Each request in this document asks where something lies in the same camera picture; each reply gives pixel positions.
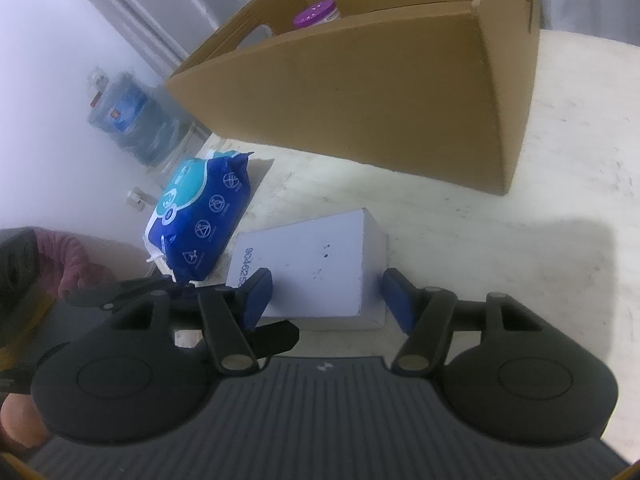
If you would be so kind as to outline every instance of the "logo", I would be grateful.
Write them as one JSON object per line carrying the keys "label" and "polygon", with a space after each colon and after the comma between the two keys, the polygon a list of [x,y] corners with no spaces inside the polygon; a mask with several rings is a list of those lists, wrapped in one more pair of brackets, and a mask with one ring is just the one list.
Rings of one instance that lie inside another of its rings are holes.
{"label": "logo", "polygon": [[211,224],[206,220],[199,220],[195,231],[198,238],[206,238],[211,234]]}
{"label": "logo", "polygon": [[240,180],[238,179],[238,177],[236,177],[236,174],[231,171],[222,178],[222,183],[225,185],[225,187],[233,189],[237,187],[238,184],[240,184]]}
{"label": "logo", "polygon": [[214,195],[209,200],[209,209],[214,213],[219,213],[225,208],[225,198],[222,195]]}
{"label": "logo", "polygon": [[238,280],[238,286],[242,285],[249,275],[251,269],[251,262],[254,260],[254,248],[247,247],[244,251],[244,261],[242,262],[242,268],[240,269],[240,279]]}
{"label": "logo", "polygon": [[193,265],[195,262],[198,261],[198,253],[195,250],[186,251],[185,253],[182,253],[182,257],[184,258],[184,261],[187,262],[189,265]]}
{"label": "logo", "polygon": [[174,187],[173,189],[170,189],[164,195],[162,195],[162,198],[160,199],[162,201],[162,207],[164,207],[165,209],[171,207],[177,194],[178,190]]}
{"label": "logo", "polygon": [[320,370],[321,372],[326,372],[328,370],[331,370],[331,368],[333,368],[334,366],[331,363],[328,363],[327,361],[325,361],[324,363],[322,363],[321,365],[318,365],[316,368],[318,370]]}
{"label": "logo", "polygon": [[160,237],[160,246],[161,246],[160,250],[162,251],[162,254],[164,254],[164,256],[166,256],[167,244],[171,245],[172,243],[174,243],[174,241],[175,241],[175,235],[173,235],[168,240],[164,237],[164,235]]}
{"label": "logo", "polygon": [[166,213],[162,215],[162,225],[169,225],[174,221],[175,216],[178,214],[178,208],[175,204],[171,204],[169,209],[166,210]]}
{"label": "logo", "polygon": [[180,171],[178,172],[178,175],[176,175],[176,177],[174,179],[174,184],[180,184],[181,183],[181,181],[184,179],[184,176],[187,174],[187,171],[189,171],[190,167],[191,167],[191,164],[186,162],[183,165],[183,167],[180,168]]}

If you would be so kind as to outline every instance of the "white wall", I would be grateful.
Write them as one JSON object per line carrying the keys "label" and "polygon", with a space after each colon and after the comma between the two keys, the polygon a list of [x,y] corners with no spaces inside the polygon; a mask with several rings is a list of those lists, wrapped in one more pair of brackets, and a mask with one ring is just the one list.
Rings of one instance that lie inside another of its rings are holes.
{"label": "white wall", "polygon": [[86,122],[94,66],[159,77],[87,0],[0,0],[0,228],[84,235],[92,258],[140,275],[150,210],[125,206],[145,168]]}

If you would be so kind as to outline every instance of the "open cardboard box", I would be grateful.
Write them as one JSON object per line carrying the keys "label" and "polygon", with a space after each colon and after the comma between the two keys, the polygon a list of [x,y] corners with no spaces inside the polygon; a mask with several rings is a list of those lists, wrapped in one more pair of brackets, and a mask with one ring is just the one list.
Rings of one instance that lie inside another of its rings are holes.
{"label": "open cardboard box", "polygon": [[[252,0],[166,81],[219,136],[503,194],[534,83],[538,0]],[[274,36],[236,50],[255,28]]]}

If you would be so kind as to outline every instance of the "blue label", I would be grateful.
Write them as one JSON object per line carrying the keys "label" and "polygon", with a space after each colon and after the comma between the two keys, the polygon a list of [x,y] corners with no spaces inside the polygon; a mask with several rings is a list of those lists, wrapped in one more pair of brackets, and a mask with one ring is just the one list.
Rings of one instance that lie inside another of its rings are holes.
{"label": "blue label", "polygon": [[107,113],[107,124],[119,132],[125,133],[140,114],[147,99],[148,97],[142,88],[131,84]]}
{"label": "blue label", "polygon": [[192,203],[202,191],[207,178],[207,161],[200,158],[185,160],[175,171],[171,182],[158,201],[156,214],[167,215],[172,208],[182,209]]}

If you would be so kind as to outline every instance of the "plastic water bottle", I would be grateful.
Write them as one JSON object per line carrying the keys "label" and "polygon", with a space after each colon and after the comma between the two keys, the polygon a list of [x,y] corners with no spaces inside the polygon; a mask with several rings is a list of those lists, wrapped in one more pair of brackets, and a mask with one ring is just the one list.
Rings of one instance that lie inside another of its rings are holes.
{"label": "plastic water bottle", "polygon": [[96,69],[88,79],[96,91],[89,123],[142,164],[160,164],[187,133],[189,125],[169,113],[132,74],[121,72],[110,82]]}

